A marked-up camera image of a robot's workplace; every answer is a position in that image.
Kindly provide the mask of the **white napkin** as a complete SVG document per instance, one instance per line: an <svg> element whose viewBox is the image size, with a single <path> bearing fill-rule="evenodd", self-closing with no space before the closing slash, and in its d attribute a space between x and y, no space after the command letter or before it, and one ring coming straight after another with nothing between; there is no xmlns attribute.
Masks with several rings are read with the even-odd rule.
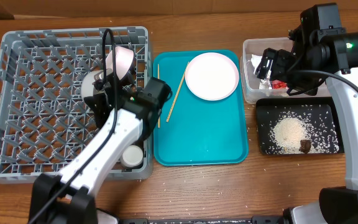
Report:
<svg viewBox="0 0 358 224"><path fill-rule="evenodd" d="M259 79L260 89L272 89L271 67L272 59L263 55L251 55L251 64L254 68L254 75Z"/></svg>

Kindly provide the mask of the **red snack wrapper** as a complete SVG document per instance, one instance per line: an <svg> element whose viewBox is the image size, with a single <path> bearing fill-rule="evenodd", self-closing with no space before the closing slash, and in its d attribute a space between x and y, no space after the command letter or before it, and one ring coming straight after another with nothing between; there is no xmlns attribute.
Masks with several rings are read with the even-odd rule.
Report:
<svg viewBox="0 0 358 224"><path fill-rule="evenodd" d="M271 87L273 90L287 89L287 84L280 80L273 80L271 81Z"/></svg>

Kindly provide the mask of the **brown food chunk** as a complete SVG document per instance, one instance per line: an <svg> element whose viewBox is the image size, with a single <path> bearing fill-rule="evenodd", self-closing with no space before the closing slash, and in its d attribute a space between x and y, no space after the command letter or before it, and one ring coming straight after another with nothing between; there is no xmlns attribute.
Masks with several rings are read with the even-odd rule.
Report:
<svg viewBox="0 0 358 224"><path fill-rule="evenodd" d="M300 141L300 152L304 153L304 154L307 154L310 152L311 150L311 140L309 139L302 139Z"/></svg>

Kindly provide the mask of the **white paper cup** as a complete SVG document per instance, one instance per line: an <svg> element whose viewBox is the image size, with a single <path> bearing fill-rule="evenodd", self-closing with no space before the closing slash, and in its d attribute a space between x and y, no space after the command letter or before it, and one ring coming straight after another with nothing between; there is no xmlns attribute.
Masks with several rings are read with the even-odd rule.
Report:
<svg viewBox="0 0 358 224"><path fill-rule="evenodd" d="M130 145L122 153L120 163L125 169L137 169L142 166L143 158L143 150L139 146Z"/></svg>

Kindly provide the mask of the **small pink bowl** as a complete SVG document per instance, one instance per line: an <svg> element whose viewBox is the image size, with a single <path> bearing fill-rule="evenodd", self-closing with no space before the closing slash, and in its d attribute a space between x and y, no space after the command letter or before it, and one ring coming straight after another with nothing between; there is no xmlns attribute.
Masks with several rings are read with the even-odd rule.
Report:
<svg viewBox="0 0 358 224"><path fill-rule="evenodd" d="M130 70L132 63L134 61L135 53L127 48L117 46L116 50L116 70L117 76L120 80L124 78L127 72ZM107 75L112 74L113 72L113 64L112 64L112 52L108 53L108 56L105 59Z"/></svg>

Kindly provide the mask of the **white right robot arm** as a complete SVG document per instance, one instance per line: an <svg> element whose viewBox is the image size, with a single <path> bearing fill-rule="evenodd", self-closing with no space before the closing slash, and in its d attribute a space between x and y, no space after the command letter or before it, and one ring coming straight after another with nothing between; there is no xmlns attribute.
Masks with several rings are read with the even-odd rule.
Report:
<svg viewBox="0 0 358 224"><path fill-rule="evenodd" d="M288 37L291 51L264 50L256 75L286 83L289 95L314 96L327 86L346 155L346 184L322 189L317 202L286 209L278 222L358 223L358 32L347 32L337 4L326 3L304 10Z"/></svg>

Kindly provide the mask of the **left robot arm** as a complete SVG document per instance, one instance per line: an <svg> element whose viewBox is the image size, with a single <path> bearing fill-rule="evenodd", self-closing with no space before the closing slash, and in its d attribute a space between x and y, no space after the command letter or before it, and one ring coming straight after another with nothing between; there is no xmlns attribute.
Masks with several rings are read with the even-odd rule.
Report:
<svg viewBox="0 0 358 224"><path fill-rule="evenodd" d="M114 99L109 116L86 148L57 175L37 177L29 223L118 223L117 217L96 207L95 198L123 152L153 132L172 89L152 77L142 91L130 94L115 73L105 79Z"/></svg>

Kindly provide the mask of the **pale green bowl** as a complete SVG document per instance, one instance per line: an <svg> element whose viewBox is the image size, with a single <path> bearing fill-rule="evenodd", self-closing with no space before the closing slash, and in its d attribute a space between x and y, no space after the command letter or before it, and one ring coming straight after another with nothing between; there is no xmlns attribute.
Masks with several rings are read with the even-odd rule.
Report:
<svg viewBox="0 0 358 224"><path fill-rule="evenodd" d="M94 70L92 72L88 72L85 75L80 88L80 93L83 100L87 97L93 96L94 82L102 79L102 77L103 77L102 70Z"/></svg>

